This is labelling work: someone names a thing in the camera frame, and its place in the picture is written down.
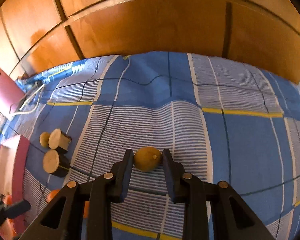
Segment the pink shallow tray box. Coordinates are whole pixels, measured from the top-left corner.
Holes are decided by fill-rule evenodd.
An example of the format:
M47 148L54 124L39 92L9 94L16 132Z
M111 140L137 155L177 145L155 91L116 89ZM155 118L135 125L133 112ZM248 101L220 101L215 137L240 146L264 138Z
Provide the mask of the pink shallow tray box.
M0 201L7 206L24 199L23 179L29 140L15 135L0 144ZM25 226L25 213L15 219L7 218L0 227L0 239L13 239L21 235Z

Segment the pink electric kettle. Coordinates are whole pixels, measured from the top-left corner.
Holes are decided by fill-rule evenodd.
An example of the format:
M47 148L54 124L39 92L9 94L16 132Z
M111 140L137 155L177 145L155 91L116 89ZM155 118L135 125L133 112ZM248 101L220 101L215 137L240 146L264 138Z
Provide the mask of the pink electric kettle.
M19 110L24 96L25 93L0 68L0 113L11 121L14 113Z

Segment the wooden wall cabinet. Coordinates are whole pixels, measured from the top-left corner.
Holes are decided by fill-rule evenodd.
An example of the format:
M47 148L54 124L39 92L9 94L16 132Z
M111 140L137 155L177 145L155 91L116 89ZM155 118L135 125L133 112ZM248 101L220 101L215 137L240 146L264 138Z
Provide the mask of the wooden wall cabinet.
M0 68L11 78L111 54L218 56L300 82L292 0L0 0Z

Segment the eggplant slice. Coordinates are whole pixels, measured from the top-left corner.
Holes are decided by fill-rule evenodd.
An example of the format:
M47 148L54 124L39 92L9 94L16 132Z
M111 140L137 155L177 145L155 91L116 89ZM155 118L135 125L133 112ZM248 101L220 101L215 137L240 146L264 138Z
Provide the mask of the eggplant slice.
M68 158L56 150L48 150L43 156L43 170L53 176L64 178L70 170Z
M56 150L60 154L66 154L72 139L60 128L53 130L49 136L49 148Z

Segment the orange tangerine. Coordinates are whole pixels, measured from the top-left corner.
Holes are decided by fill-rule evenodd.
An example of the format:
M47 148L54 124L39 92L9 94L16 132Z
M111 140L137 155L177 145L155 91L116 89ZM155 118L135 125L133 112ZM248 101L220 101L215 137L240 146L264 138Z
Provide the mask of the orange tangerine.
M49 203L59 193L60 189L52 190L46 198L46 202Z
M89 205L90 205L90 202L86 201L85 205L84 205L84 213L83 213L84 219L88 218L88 216L89 216Z

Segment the blue plaid tablecloth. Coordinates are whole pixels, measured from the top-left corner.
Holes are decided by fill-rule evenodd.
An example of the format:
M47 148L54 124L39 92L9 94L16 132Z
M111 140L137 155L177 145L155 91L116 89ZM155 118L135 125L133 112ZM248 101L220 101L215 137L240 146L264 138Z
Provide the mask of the blue plaid tablecloth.
M169 149L185 170L227 181L275 239L300 232L300 87L246 63L191 53L110 55L40 74L46 85L6 121L0 143L30 142L23 191L30 224L47 195L94 180L130 148ZM43 132L71 137L64 178L43 170Z

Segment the small yellow lime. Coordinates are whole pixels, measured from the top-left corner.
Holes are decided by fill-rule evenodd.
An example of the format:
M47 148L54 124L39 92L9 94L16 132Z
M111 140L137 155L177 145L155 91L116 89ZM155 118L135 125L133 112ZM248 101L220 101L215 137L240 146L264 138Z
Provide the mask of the small yellow lime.
M162 162L161 152L154 147L142 147L134 154L134 166L141 172L151 172Z
M49 148L50 133L43 132L39 137L40 145L44 148Z

